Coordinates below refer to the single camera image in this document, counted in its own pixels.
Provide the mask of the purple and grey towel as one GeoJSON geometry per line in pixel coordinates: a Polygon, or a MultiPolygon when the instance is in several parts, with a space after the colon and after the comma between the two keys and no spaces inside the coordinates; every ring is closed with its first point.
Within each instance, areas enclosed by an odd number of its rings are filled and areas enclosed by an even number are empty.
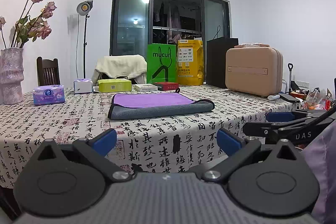
{"type": "Polygon", "coordinates": [[[211,100],[194,101],[178,92],[117,93],[112,98],[107,117],[113,121],[170,117],[206,113],[214,108],[211,100]]]}

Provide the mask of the black flat phone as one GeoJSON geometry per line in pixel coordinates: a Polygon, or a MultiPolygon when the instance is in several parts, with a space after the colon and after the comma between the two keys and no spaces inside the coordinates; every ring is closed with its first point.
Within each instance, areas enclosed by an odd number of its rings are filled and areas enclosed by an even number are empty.
{"type": "Polygon", "coordinates": [[[286,94],[286,93],[279,93],[279,96],[281,99],[285,100],[286,102],[291,102],[291,103],[300,103],[300,100],[298,100],[297,98],[286,94]]]}

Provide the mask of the beige hard carry case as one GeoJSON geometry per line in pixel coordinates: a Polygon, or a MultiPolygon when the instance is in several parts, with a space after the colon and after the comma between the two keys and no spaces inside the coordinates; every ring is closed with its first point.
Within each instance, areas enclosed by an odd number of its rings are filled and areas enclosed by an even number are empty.
{"type": "Polygon", "coordinates": [[[280,93],[283,56],[272,47],[234,47],[226,53],[226,87],[261,97],[280,93]]]}

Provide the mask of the purple tissue pack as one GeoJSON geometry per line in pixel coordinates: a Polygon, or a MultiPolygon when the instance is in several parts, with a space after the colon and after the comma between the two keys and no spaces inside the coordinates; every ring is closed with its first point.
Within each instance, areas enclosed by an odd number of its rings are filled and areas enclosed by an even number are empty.
{"type": "Polygon", "coordinates": [[[35,106],[64,103],[65,101],[63,85],[39,86],[33,90],[35,106]]]}

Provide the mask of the black paper bag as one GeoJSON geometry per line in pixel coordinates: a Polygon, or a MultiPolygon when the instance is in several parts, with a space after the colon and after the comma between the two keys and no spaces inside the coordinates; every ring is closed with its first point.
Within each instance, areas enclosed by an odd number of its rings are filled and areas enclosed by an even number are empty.
{"type": "Polygon", "coordinates": [[[206,42],[206,83],[211,86],[226,89],[226,53],[239,45],[238,38],[221,36],[221,26],[212,40],[206,42]]]}

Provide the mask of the white purple tissue box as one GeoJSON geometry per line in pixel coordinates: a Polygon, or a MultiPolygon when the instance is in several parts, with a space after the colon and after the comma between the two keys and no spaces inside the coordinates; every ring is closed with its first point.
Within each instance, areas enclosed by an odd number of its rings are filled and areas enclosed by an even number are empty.
{"type": "Polygon", "coordinates": [[[93,92],[91,79],[76,79],[73,82],[74,94],[87,94],[93,92]]]}

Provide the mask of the studio light on stand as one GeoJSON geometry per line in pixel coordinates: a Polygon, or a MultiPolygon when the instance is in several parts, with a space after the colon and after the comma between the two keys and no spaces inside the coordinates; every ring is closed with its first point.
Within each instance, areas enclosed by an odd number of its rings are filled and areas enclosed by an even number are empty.
{"type": "Polygon", "coordinates": [[[84,17],[84,32],[83,32],[83,77],[86,78],[86,47],[87,47],[87,21],[89,13],[93,9],[93,0],[81,2],[76,7],[78,16],[84,17]]]}

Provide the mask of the yellow paper bag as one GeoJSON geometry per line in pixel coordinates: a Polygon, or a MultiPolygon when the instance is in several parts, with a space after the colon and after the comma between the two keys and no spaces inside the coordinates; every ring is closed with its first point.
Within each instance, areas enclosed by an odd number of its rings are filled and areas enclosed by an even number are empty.
{"type": "Polygon", "coordinates": [[[180,85],[203,85],[205,77],[203,42],[179,40],[177,49],[177,81],[180,85]]]}

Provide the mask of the yellow-green cardboard box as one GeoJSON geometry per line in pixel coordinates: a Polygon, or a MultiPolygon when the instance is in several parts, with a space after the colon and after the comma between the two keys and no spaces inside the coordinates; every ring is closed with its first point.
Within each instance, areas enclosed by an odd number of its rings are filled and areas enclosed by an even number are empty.
{"type": "Polygon", "coordinates": [[[130,92],[131,80],[127,79],[104,79],[98,80],[100,93],[130,92]]]}

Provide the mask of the dark wooden chair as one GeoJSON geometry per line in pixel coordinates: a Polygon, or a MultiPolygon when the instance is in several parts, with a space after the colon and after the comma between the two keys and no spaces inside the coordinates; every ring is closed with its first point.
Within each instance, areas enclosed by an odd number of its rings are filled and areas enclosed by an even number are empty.
{"type": "Polygon", "coordinates": [[[60,85],[59,63],[58,59],[37,58],[38,85],[60,85]]]}

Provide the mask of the red and black box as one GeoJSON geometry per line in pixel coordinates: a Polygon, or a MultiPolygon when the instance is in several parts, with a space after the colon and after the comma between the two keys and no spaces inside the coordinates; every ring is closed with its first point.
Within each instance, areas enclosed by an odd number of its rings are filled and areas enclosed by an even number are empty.
{"type": "Polygon", "coordinates": [[[159,83],[153,83],[153,85],[156,86],[159,91],[168,91],[168,90],[179,89],[179,84],[178,83],[172,83],[172,82],[159,82],[159,83]]]}

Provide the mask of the white flat box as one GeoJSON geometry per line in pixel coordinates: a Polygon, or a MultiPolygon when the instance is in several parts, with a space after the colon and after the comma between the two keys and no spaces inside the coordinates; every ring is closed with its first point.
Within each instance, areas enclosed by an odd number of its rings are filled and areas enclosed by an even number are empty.
{"type": "Polygon", "coordinates": [[[154,92],[158,90],[158,87],[153,84],[135,84],[133,87],[138,92],[154,92]]]}

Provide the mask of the dried pink roses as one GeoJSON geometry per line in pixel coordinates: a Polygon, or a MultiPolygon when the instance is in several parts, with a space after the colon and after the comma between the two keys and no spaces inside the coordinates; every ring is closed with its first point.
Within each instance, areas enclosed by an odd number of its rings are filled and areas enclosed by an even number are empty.
{"type": "Polygon", "coordinates": [[[3,41],[4,48],[23,48],[23,46],[30,40],[33,42],[37,38],[44,40],[47,38],[52,29],[48,23],[48,19],[54,15],[54,11],[57,9],[53,1],[48,2],[39,12],[39,15],[32,17],[30,14],[33,5],[41,3],[44,0],[27,0],[19,20],[15,22],[14,33],[10,40],[9,46],[7,46],[4,35],[3,27],[6,24],[4,16],[1,16],[1,39],[3,41]]]}

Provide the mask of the dark framed window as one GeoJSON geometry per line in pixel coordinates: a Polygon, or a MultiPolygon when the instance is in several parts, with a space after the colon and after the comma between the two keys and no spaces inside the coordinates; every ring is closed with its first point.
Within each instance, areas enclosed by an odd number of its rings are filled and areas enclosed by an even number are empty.
{"type": "Polygon", "coordinates": [[[227,0],[112,0],[112,56],[146,56],[148,44],[231,37],[227,0]]]}

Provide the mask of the black handled trolley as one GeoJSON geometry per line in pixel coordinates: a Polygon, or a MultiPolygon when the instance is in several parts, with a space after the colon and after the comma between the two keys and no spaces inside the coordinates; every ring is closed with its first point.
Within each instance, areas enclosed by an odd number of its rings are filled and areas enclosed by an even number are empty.
{"type": "Polygon", "coordinates": [[[294,80],[292,80],[292,70],[293,70],[292,63],[288,63],[288,69],[289,69],[288,93],[291,93],[292,91],[300,90],[300,87],[294,80]]]}

